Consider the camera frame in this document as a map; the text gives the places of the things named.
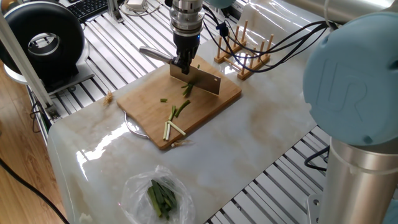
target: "knife blade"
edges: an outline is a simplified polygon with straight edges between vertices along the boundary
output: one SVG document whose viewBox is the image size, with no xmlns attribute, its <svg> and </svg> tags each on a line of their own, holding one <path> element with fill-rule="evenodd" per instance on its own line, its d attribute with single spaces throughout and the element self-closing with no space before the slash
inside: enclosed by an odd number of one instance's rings
<svg viewBox="0 0 398 224">
<path fill-rule="evenodd" d="M 173 58 L 163 54 L 162 52 L 152 49 L 150 47 L 140 47 L 140 53 L 154 58 L 156 60 L 161 60 L 170 65 L 170 75 L 177 78 L 183 82 L 191 83 L 194 86 L 206 90 L 210 93 L 218 95 L 220 93 L 221 78 L 212 75 L 208 72 L 190 66 L 189 74 L 186 75 L 182 73 L 181 68 L 172 63 Z"/>
</svg>

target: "bamboo cutting board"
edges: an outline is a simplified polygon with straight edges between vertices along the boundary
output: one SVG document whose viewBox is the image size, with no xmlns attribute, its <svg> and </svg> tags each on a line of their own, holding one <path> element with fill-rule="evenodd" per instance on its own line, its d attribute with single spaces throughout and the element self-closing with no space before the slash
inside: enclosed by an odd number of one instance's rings
<svg viewBox="0 0 398 224">
<path fill-rule="evenodd" d="M 148 74 L 150 78 L 145 83 L 117 100 L 119 107 L 144 129 L 159 149 L 166 149 L 173 142 L 183 137 L 172 128 L 169 141 L 163 140 L 164 123 L 168 120 L 173 105 L 179 108 L 186 100 L 191 101 L 182 110 L 180 116 L 172 121 L 189 134 L 191 130 L 204 123 L 211 115 L 223 110 L 229 102 L 240 96 L 242 92 L 240 87 L 201 57 L 196 56 L 191 65 L 193 67 L 200 65 L 201 70 L 221 78 L 218 96 L 193 87 L 190 96 L 184 97 L 182 93 L 185 89 L 182 89 L 181 86 L 186 85 L 186 83 L 171 77 L 170 66 L 164 65 Z M 161 103 L 161 98 L 168 100 L 166 103 Z"/>
</svg>

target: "plastic bag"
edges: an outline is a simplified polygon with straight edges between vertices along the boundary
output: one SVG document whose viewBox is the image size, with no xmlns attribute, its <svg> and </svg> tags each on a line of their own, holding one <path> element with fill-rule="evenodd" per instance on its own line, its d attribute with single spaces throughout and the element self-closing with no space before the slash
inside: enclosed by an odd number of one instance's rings
<svg viewBox="0 0 398 224">
<path fill-rule="evenodd" d="M 177 209 L 170 211 L 170 220 L 156 215 L 147 190 L 152 186 L 150 180 L 174 192 L 177 199 Z M 124 214 L 132 224 L 192 224 L 195 219 L 195 207 L 187 188 L 173 176 L 168 168 L 157 166 L 155 171 L 130 177 L 123 188 L 121 206 Z"/>
</svg>

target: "marble table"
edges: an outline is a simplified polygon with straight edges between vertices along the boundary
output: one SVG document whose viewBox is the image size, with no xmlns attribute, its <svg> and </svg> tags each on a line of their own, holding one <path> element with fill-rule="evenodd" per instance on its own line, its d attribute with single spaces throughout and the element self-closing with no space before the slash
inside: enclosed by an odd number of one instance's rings
<svg viewBox="0 0 398 224">
<path fill-rule="evenodd" d="M 252 1 L 239 23 L 243 25 L 246 19 L 249 46 L 268 40 L 271 33 L 276 42 L 321 20 L 282 1 Z M 84 213 L 93 223 L 129 223 L 120 206 L 124 183 L 162 165 L 189 190 L 196 208 L 195 223 L 205 222 L 315 126 L 302 94 L 302 74 L 310 51 L 241 81 L 230 65 L 214 63 L 212 41 L 201 45 L 198 55 L 243 91 L 240 99 L 187 136 L 193 141 L 189 146 L 160 151 L 131 134 L 124 124 L 115 99 L 151 74 L 115 91 L 108 107 L 99 100 L 57 121 L 50 128 L 48 150 L 69 221 L 80 223 Z M 270 63 L 286 52 L 272 55 Z"/>
</svg>

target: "cable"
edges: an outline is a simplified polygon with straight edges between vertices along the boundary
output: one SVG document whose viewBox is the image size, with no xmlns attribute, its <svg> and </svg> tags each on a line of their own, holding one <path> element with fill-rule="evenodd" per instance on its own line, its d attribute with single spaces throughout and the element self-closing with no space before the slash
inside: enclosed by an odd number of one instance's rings
<svg viewBox="0 0 398 224">
<path fill-rule="evenodd" d="M 38 105 L 38 103 L 39 103 L 39 101 L 37 100 L 37 101 L 33 104 L 32 109 L 31 109 L 30 114 L 29 114 L 30 118 L 32 119 L 32 131 L 33 131 L 33 133 L 39 133 L 39 132 L 40 132 L 40 130 L 35 131 L 35 119 L 36 119 L 36 114 L 37 114 L 37 113 L 40 113 L 40 110 L 38 110 L 38 111 L 34 111 L 34 110 L 35 110 L 35 107 Z"/>
<path fill-rule="evenodd" d="M 215 38 L 213 37 L 213 34 L 210 32 L 210 30 L 209 30 L 207 24 L 206 24 L 205 22 L 203 22 L 204 25 L 205 25 L 205 27 L 206 27 L 206 30 L 209 32 L 211 38 L 213 39 L 213 42 L 214 42 L 222 51 L 224 51 L 224 52 L 226 52 L 227 54 L 230 54 L 231 56 L 233 56 L 233 57 L 235 58 L 235 60 L 236 60 L 243 68 L 245 68 L 246 70 L 249 70 L 250 72 L 256 72 L 256 73 L 259 73 L 259 72 L 266 72 L 266 71 L 269 71 L 269 70 L 271 70 L 271 69 L 273 69 L 273 68 L 276 68 L 276 67 L 279 66 L 280 64 L 285 63 L 286 61 L 288 61 L 288 60 L 291 59 L 292 57 L 294 57 L 294 56 L 296 56 L 297 54 L 299 54 L 299 53 L 303 52 L 304 50 L 308 49 L 311 45 L 313 45 L 313 44 L 322 36 L 322 34 L 324 33 L 324 31 L 325 31 L 326 28 L 327 28 L 327 25 L 326 25 L 326 22 L 325 22 L 325 21 L 318 21 L 318 22 L 313 22 L 313 23 L 311 23 L 311 24 L 307 24 L 306 26 L 304 26 L 304 27 L 302 27 L 301 29 L 297 30 L 297 31 L 294 32 L 293 34 L 290 34 L 288 37 L 286 37 L 285 39 L 281 40 L 279 43 L 275 44 L 275 46 L 273 46 L 272 48 L 270 48 L 269 50 L 267 50 L 267 51 L 265 51 L 265 52 L 261 52 L 261 51 L 258 51 L 258 50 L 249 49 L 249 48 L 247 48 L 246 46 L 243 46 L 239 41 L 235 41 L 234 38 L 231 38 L 231 37 L 229 36 L 229 38 L 232 39 L 234 43 L 238 44 L 238 45 L 241 46 L 242 48 L 244 48 L 244 49 L 246 49 L 246 50 L 252 52 L 253 54 L 259 53 L 259 55 L 256 54 L 255 56 L 249 56 L 249 57 L 248 57 L 248 56 L 246 55 L 245 57 L 242 57 L 242 56 L 236 55 L 236 54 L 232 51 L 232 48 L 231 48 L 229 42 L 226 40 L 225 33 L 228 31 L 228 28 L 227 28 L 227 30 L 225 30 L 225 28 L 226 28 L 225 21 L 224 21 L 223 24 L 220 25 L 220 23 L 218 22 L 216 16 L 214 15 L 213 11 L 210 10 L 210 8 L 208 8 L 208 7 L 205 6 L 205 5 L 203 5 L 203 8 L 204 8 L 205 10 L 207 10 L 207 11 L 210 13 L 210 14 L 207 14 L 207 13 L 206 13 L 206 16 L 210 17 L 210 18 L 217 24 L 216 28 L 220 30 L 220 34 L 224 33 L 224 35 L 221 35 L 221 36 L 222 36 L 222 38 L 224 39 L 224 41 L 225 41 L 225 43 L 226 43 L 226 46 L 227 46 L 227 49 L 228 49 L 229 51 L 224 50 L 224 49 L 217 43 L 217 41 L 216 41 Z M 287 44 L 287 45 L 285 45 L 285 46 L 283 46 L 283 47 L 279 47 L 278 49 L 276 49 L 276 47 L 278 47 L 280 44 L 282 44 L 283 42 L 285 42 L 286 40 L 288 40 L 288 39 L 291 38 L 292 36 L 298 34 L 299 32 L 303 31 L 304 29 L 306 29 L 306 28 L 308 28 L 308 27 L 310 27 L 310 26 L 314 26 L 314 25 L 317 25 L 317 24 L 319 24 L 319 25 L 318 25 L 316 28 L 314 28 L 314 30 L 312 30 L 310 33 L 308 33 L 308 34 L 302 36 L 301 38 L 299 38 L 299 39 L 293 41 L 293 42 L 290 43 L 290 44 Z M 301 50 L 300 52 L 298 52 L 298 53 L 296 53 L 296 54 L 293 55 L 293 53 L 294 53 L 296 50 L 298 50 L 298 49 L 304 44 L 305 41 L 307 41 L 314 33 L 318 32 L 318 31 L 320 31 L 320 30 L 322 30 L 322 29 L 324 29 L 324 31 L 321 33 L 321 35 L 318 36 L 318 38 L 317 38 L 315 41 L 313 41 L 309 46 L 307 46 L 306 48 L 304 48 L 304 49 Z M 266 68 L 266 69 L 263 69 L 263 70 L 253 70 L 253 69 L 247 67 L 246 65 L 244 65 L 244 64 L 243 64 L 242 62 L 240 62 L 240 60 L 238 59 L 238 58 L 261 58 L 261 56 L 263 56 L 264 54 L 269 54 L 269 53 L 273 53 L 273 52 L 280 51 L 280 50 L 285 49 L 285 48 L 287 48 L 287 47 L 290 47 L 291 45 L 294 45 L 294 44 L 296 44 L 296 43 L 298 43 L 298 44 L 297 44 L 297 45 L 296 45 L 296 46 L 295 46 L 283 59 L 281 59 L 281 60 L 280 60 L 279 62 L 277 62 L 275 65 L 268 65 L 269 68 Z"/>
<path fill-rule="evenodd" d="M 129 0 L 125 0 L 125 1 L 124 1 L 124 3 L 123 3 L 124 7 L 125 7 L 127 10 L 134 12 L 135 14 L 132 14 L 132 13 L 130 13 L 130 12 L 127 12 L 122 6 L 119 7 L 119 8 L 120 8 L 120 11 L 122 11 L 124 14 L 126 14 L 126 15 L 128 15 L 128 16 L 140 16 L 140 17 L 141 17 L 141 16 L 147 16 L 147 15 L 150 15 L 150 14 L 154 13 L 155 11 L 159 10 L 160 7 L 161 7 L 161 5 L 163 5 L 161 2 L 158 1 L 158 3 L 159 3 L 160 5 L 157 6 L 157 7 L 156 7 L 154 10 L 152 10 L 151 12 L 147 12 L 147 10 L 148 10 L 148 3 L 145 2 L 145 5 L 144 5 L 144 8 L 143 8 L 143 9 L 133 9 L 132 7 L 130 7 L 130 6 L 127 5 L 127 2 L 128 2 L 128 1 L 129 1 Z"/>
<path fill-rule="evenodd" d="M 308 158 L 304 161 L 304 165 L 305 165 L 306 167 L 309 167 L 309 168 L 312 168 L 312 169 L 316 169 L 316 170 L 320 170 L 320 171 L 326 171 L 326 168 L 322 168 L 322 167 L 318 167 L 318 166 L 311 165 L 311 164 L 309 164 L 309 162 L 311 162 L 311 160 L 313 160 L 314 158 L 316 158 L 316 157 L 322 155 L 323 153 L 329 152 L 329 149 L 330 149 L 330 146 L 328 146 L 328 147 L 322 149 L 321 151 L 315 153 L 314 155 L 308 157 Z"/>
<path fill-rule="evenodd" d="M 222 49 L 221 46 L 218 45 L 217 41 L 216 41 L 215 38 L 213 37 L 213 34 L 210 32 L 210 30 L 209 30 L 209 28 L 207 27 L 207 25 L 206 25 L 205 22 L 204 22 L 204 25 L 205 25 L 207 31 L 209 32 L 211 38 L 213 39 L 214 43 L 215 43 L 220 49 Z M 263 69 L 263 70 L 253 70 L 253 69 L 247 67 L 246 65 L 244 65 L 242 62 L 240 62 L 240 60 L 238 59 L 240 56 L 238 56 L 238 55 L 236 55 L 235 53 L 233 53 L 233 50 L 232 50 L 231 46 L 229 45 L 228 41 L 226 40 L 226 38 L 223 37 L 223 39 L 224 39 L 224 41 L 226 42 L 226 45 L 227 45 L 227 47 L 228 47 L 228 49 L 229 49 L 229 52 L 232 52 L 231 55 L 235 58 L 235 60 L 236 60 L 243 68 L 245 68 L 246 70 L 249 70 L 250 72 L 260 73 L 260 72 L 269 71 L 269 70 L 271 70 L 271 69 L 273 69 L 273 68 L 276 68 L 276 67 L 279 66 L 280 64 L 286 62 L 287 59 L 288 59 L 298 48 L 300 48 L 301 45 L 303 45 L 304 42 L 305 42 L 311 35 L 313 35 L 314 33 L 318 32 L 318 31 L 320 31 L 321 29 L 324 29 L 324 28 L 325 28 L 325 26 L 319 25 L 319 26 L 316 27 L 314 30 L 312 30 L 309 34 L 307 34 L 307 35 L 303 36 L 302 38 L 300 38 L 300 39 L 301 39 L 301 42 L 300 42 L 292 51 L 290 51 L 282 60 L 280 60 L 279 62 L 277 62 L 275 65 L 271 65 L 269 68 L 266 68 L 266 69 Z M 273 46 L 272 49 L 274 49 L 275 47 L 277 47 L 277 46 L 280 45 L 280 44 L 281 44 L 281 42 L 279 42 L 278 44 L 276 44 L 275 46 Z M 260 57 L 260 55 L 266 54 L 266 53 L 268 53 L 268 52 L 271 52 L 271 49 L 268 50 L 268 51 L 265 51 L 265 52 L 260 52 L 260 54 L 257 55 L 257 56 L 254 56 L 254 57 L 247 57 L 247 58 L 258 58 L 258 57 Z"/>
<path fill-rule="evenodd" d="M 0 158 L 0 166 L 4 170 L 6 170 L 7 173 L 11 175 L 11 177 L 16 179 L 23 186 L 27 187 L 29 190 L 31 190 L 33 193 L 39 196 L 47 205 L 49 205 L 50 208 L 60 217 L 62 222 L 64 222 L 64 224 L 69 224 L 68 220 L 62 215 L 61 211 L 42 192 L 40 192 L 35 187 L 30 185 L 30 183 L 26 182 L 24 179 L 18 176 L 18 174 L 16 174 L 1 158 Z"/>
<path fill-rule="evenodd" d="M 323 33 L 325 33 L 325 31 L 326 31 L 326 29 L 324 29 L 324 30 L 322 31 L 322 33 L 321 33 L 311 44 L 309 44 L 309 45 L 306 46 L 303 50 L 297 52 L 296 54 L 293 54 L 293 55 L 292 55 L 290 58 L 288 58 L 286 61 L 290 60 L 292 57 L 298 55 L 299 53 L 301 53 L 301 52 L 303 52 L 304 50 L 307 50 L 309 47 L 311 47 L 311 45 L 313 45 L 313 44 L 323 35 Z"/>
<path fill-rule="evenodd" d="M 330 0 L 325 0 L 325 5 L 323 6 L 323 17 L 325 18 L 325 22 L 330 28 L 330 32 L 333 32 L 333 28 L 329 23 L 329 18 L 328 18 L 328 8 L 329 8 L 329 2 Z"/>
</svg>

